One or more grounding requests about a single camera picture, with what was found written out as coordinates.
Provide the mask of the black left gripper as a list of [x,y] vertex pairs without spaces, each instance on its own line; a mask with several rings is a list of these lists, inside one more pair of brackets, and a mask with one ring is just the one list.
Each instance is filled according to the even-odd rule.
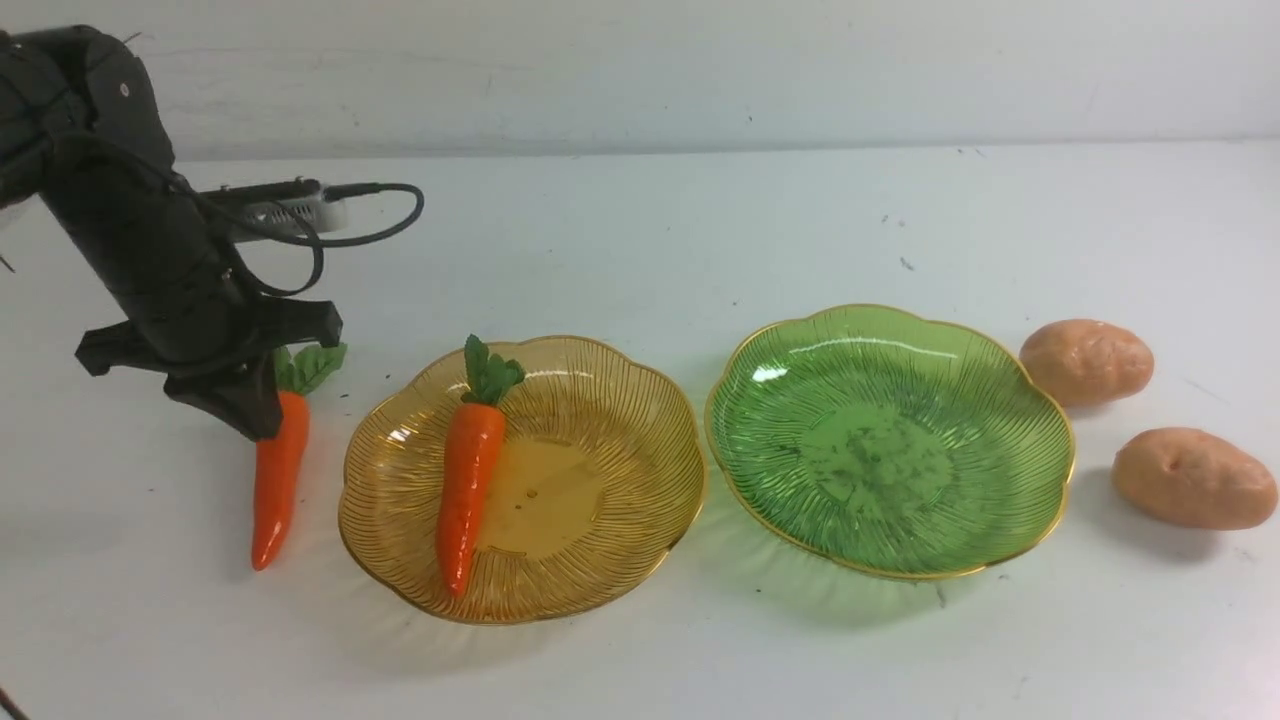
[[170,400],[251,442],[274,438],[283,420],[274,352],[337,346],[337,306],[253,286],[197,197],[134,160],[92,154],[55,174],[40,197],[125,316],[84,333],[76,357],[87,373],[168,375]]

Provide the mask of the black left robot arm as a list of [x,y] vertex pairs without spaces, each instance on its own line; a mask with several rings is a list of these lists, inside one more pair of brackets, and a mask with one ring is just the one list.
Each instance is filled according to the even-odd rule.
[[283,423],[274,355],[340,341],[330,301],[259,281],[233,231],[287,241],[174,168],[143,63],[88,26],[3,36],[3,205],[40,199],[124,314],[76,350],[91,375],[164,374],[165,395],[253,442]]

